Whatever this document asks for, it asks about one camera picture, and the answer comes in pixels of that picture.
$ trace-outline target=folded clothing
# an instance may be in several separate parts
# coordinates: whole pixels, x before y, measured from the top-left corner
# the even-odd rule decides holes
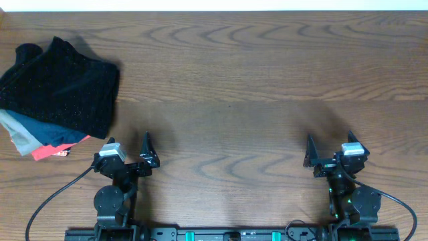
[[[17,120],[15,120],[6,110],[0,110],[0,123],[9,132],[13,144],[21,155],[30,154],[43,145],[33,137],[31,133]]]
[[[119,71],[79,54],[54,37],[44,53],[16,49],[16,63],[0,78],[0,108],[104,139],[112,122]]]
[[[15,120],[19,121],[27,131],[44,146],[51,145],[52,147],[58,147],[62,144],[78,143],[87,136],[87,134],[81,133],[80,131],[75,131],[51,123],[43,123],[12,110],[6,111]]]
[[[85,138],[83,138],[80,142],[85,141],[86,139],[88,139],[90,136],[86,136]],[[52,156],[53,154],[59,152],[59,151],[63,151],[67,148],[70,148],[72,146],[74,146],[77,143],[74,144],[64,144],[64,145],[60,145],[59,147],[52,147],[51,145],[48,146],[42,146],[38,149],[36,149],[35,151],[33,151],[31,154],[34,157],[34,160],[39,161],[40,159]]]

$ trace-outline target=white wall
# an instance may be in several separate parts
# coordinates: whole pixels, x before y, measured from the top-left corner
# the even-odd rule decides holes
[[[428,0],[0,0],[4,11],[428,10]]]

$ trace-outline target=cable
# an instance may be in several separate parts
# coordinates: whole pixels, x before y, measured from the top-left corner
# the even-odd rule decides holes
[[[369,186],[369,185],[366,185],[366,184],[364,184],[364,183],[362,183],[362,182],[359,182],[359,181],[357,181],[357,180],[355,180],[355,179],[353,179],[351,176],[349,176],[349,174],[347,174],[347,172],[344,170],[344,168],[343,168],[343,165],[342,165],[342,162],[338,162],[339,163],[339,168],[341,168],[341,170],[343,171],[343,174],[344,174],[344,176],[349,180],[349,181],[351,181],[351,182],[353,182],[353,183],[355,183],[355,184],[357,184],[357,185],[359,185],[359,186],[362,186],[362,187],[369,187],[369,188],[371,188],[371,189],[373,189],[375,192],[377,192],[377,193],[379,193],[379,194],[381,194],[381,195],[383,195],[383,196],[385,196],[385,197],[387,197],[387,198],[389,198],[389,199],[391,199],[391,200],[393,200],[394,202],[397,202],[398,204],[400,204],[400,205],[402,205],[403,207],[405,207],[409,212],[410,212],[410,214],[412,215],[412,217],[413,217],[413,226],[412,226],[412,229],[410,230],[410,233],[409,233],[409,235],[404,239],[404,241],[409,241],[410,239],[411,239],[411,237],[415,234],[415,231],[416,231],[416,227],[417,227],[417,216],[416,216],[416,213],[415,213],[415,211],[413,211],[413,209],[412,208],[410,208],[405,202],[403,202],[403,201],[401,201],[400,199],[398,199],[398,198],[396,198],[396,197],[394,197],[394,196],[391,196],[391,195],[389,195],[389,194],[387,194],[387,193],[385,193],[385,192],[383,192],[383,191],[381,191],[381,190],[379,190],[379,189],[376,189],[376,188],[373,188],[373,187],[371,187],[371,186]]]
[[[40,210],[50,201],[52,200],[54,197],[56,197],[56,195],[60,194],[63,190],[69,188],[71,185],[75,184],[75,182],[79,181],[83,176],[85,176],[86,174],[88,174],[88,172],[90,172],[92,170],[92,167],[89,167],[85,172],[83,172],[80,176],[78,176],[75,180],[71,181],[69,184],[65,185],[63,188],[59,189],[58,191],[56,191],[54,194],[52,194],[49,198],[46,199],[46,201],[44,201],[39,208],[34,212],[34,214],[32,215],[32,217],[29,219],[28,224],[27,224],[27,229],[25,230],[25,241],[29,241],[29,229],[31,228],[31,224],[33,223],[35,217],[38,215],[38,213],[40,212]]]
[[[290,235],[288,234],[288,226],[290,226],[290,224],[292,224],[292,223],[294,223],[294,222],[301,222],[301,223],[303,223],[303,224],[306,224],[306,223],[305,223],[304,221],[301,221],[301,220],[292,220],[291,222],[289,222],[289,223],[287,224],[287,226],[286,226],[286,234],[287,234],[288,238],[289,238],[289,239],[291,239],[292,241],[297,241],[297,240],[295,240],[294,238],[290,237]],[[311,229],[311,228],[309,228],[309,227],[308,227],[308,229],[309,229],[309,231],[314,235],[314,237],[316,238],[316,234],[315,234],[315,232],[314,232],[314,231],[312,231],[312,229]]]

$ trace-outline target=wooden tabletop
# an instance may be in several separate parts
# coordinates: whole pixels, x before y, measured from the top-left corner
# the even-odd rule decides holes
[[[328,185],[302,167],[306,135],[330,157],[352,129],[371,151],[358,180],[407,202],[428,239],[428,13],[6,13],[0,74],[15,48],[53,36],[121,70],[109,136],[138,157],[150,131],[161,167],[140,180],[137,217],[195,226],[327,223]],[[106,140],[69,157],[20,157],[0,129],[0,240],[23,240],[28,219],[86,170]],[[96,222],[91,172],[53,199],[31,240],[63,240]],[[383,198],[379,222],[412,225]]]

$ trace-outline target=pink cloth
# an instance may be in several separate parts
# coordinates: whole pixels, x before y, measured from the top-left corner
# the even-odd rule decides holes
[[[90,136],[86,136],[79,143],[81,143],[82,141],[85,141],[89,137]],[[57,153],[59,151],[63,151],[65,149],[67,149],[68,147],[72,147],[75,144],[77,144],[77,143],[74,143],[74,144],[63,144],[63,145],[60,145],[58,147],[52,147],[51,145],[42,146],[42,147],[39,147],[38,149],[34,150],[31,154],[34,157],[34,160],[39,161],[40,159],[52,156],[53,154],[55,154],[55,153]]]

